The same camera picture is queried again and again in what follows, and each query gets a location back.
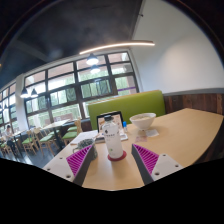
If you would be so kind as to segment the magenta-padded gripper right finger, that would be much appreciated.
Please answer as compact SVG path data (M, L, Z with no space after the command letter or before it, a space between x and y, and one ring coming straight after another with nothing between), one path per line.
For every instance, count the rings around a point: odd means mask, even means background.
M133 144L131 153L145 185L183 168L182 165L176 162L168 154L163 153L158 155L143 146Z

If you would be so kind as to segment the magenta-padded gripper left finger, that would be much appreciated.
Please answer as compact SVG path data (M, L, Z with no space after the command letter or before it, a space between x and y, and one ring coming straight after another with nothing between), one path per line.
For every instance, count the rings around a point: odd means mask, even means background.
M63 150L44 167L44 170L81 186L93 156L93 145L76 150L73 154Z

